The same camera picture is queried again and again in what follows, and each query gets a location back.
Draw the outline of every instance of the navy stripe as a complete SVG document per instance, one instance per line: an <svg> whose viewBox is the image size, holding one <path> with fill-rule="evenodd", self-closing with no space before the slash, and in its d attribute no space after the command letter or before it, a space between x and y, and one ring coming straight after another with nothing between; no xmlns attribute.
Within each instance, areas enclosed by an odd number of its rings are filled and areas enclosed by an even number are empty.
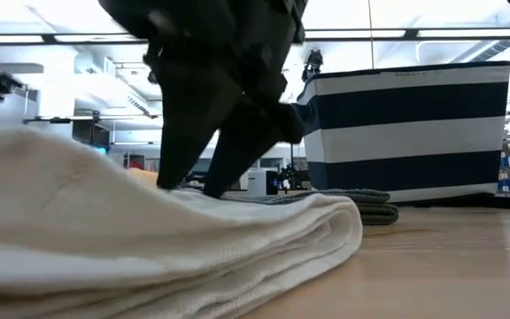
<svg viewBox="0 0 510 319"><path fill-rule="evenodd" d="M389 67L389 68L380 68L380 69L367 69L367 70L357 70L357 71L348 71L348 72L333 72L333 73L325 73L325 74L315 74L308 78L305 83L305 87L297 97L300 99L303 94L306 92L306 87L312 81L317 79L328 79L333 77L346 77L346 76L356 76L356 75L371 75L371 74L380 74L382 72L419 72L419 71L433 71L433 70L449 70L449 69L461 69L461 68L470 68L470 67L487 67L487 66L510 66L510 61L484 61L484 62L467 62L467 63L451 63L451 64L440 64L440 65L431 65L431 66L401 66L401 67Z"/></svg>
<svg viewBox="0 0 510 319"><path fill-rule="evenodd" d="M322 128L505 116L508 83L438 85L316 96L305 133Z"/></svg>
<svg viewBox="0 0 510 319"><path fill-rule="evenodd" d="M318 190L404 191L496 183L500 161L501 151L490 151L330 164L308 162L308 169L312 186Z"/></svg>

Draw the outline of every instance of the ceiling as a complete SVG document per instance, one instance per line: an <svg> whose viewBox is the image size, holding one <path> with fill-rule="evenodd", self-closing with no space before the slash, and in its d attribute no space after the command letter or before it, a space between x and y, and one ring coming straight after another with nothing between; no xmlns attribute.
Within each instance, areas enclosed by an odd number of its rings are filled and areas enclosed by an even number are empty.
<svg viewBox="0 0 510 319"><path fill-rule="evenodd" d="M370 0L370 3L367 0L310 0L303 22L306 29L510 27L510 5L507 0ZM0 0L0 33L118 32L124 30L104 12L97 0ZM283 99L295 100L302 90L304 84L300 75L310 49L321 49L324 56L322 72L337 72L465 62L495 43L312 42L293 46L284 65L289 86ZM87 45L75 49L108 57L117 67L117 76L143 99L151 102L162 98L160 88L146 80L149 69L142 63L146 45ZM39 47L38 50L45 52L49 48ZM510 60L510 48L491 59ZM157 123L130 121L120 122L117 129L158 127Z"/></svg>

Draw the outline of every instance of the navy and white striped basket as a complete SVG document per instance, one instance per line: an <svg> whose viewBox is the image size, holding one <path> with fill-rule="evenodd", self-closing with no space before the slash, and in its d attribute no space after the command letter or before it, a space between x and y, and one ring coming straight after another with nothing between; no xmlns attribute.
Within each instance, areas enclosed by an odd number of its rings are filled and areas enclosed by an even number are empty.
<svg viewBox="0 0 510 319"><path fill-rule="evenodd" d="M315 75L297 101L312 186L392 202L496 193L509 74L499 61Z"/></svg>

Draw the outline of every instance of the folded towel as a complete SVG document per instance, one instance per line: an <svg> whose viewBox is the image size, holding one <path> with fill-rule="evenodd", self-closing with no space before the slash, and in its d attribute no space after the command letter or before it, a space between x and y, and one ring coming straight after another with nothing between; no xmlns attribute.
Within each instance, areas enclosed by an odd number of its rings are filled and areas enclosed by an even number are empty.
<svg viewBox="0 0 510 319"><path fill-rule="evenodd" d="M168 193L74 141L0 132L0 318L237 317L346 261L361 234L347 197Z"/></svg>
<svg viewBox="0 0 510 319"><path fill-rule="evenodd" d="M371 190L325 190L325 191L303 191L296 194L267 195L260 197L238 197L223 196L226 200L236 200L248 203L260 203L267 205L290 204L313 194L329 196L346 196L351 198L361 213L361 221L366 226L391 225L398 220L398 208L387 204L390 195L382 191Z"/></svg>

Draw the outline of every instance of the wooden table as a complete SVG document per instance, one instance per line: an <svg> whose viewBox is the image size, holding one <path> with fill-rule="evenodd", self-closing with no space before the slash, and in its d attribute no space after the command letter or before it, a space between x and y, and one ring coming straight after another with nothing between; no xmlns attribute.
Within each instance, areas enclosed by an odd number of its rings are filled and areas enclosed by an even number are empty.
<svg viewBox="0 0 510 319"><path fill-rule="evenodd" d="M510 319L510 211L403 209L345 264L246 319Z"/></svg>

